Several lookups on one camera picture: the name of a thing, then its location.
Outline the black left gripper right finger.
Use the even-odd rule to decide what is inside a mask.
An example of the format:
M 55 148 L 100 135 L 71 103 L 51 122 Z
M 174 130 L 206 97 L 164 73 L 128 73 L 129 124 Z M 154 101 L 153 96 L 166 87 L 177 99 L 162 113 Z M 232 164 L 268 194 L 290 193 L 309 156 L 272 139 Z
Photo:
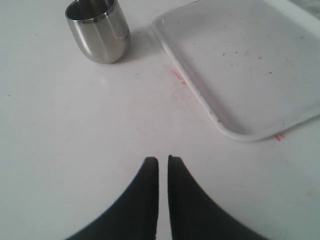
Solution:
M 178 156 L 168 156 L 167 197 L 173 240 L 265 239 L 220 208 Z

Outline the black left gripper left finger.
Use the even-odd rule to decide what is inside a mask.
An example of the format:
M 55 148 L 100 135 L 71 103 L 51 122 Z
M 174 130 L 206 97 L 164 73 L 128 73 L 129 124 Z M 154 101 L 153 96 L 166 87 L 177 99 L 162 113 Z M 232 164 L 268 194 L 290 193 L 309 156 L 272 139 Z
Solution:
M 144 159 L 121 196 L 69 240 L 155 240 L 159 216 L 159 162 Z

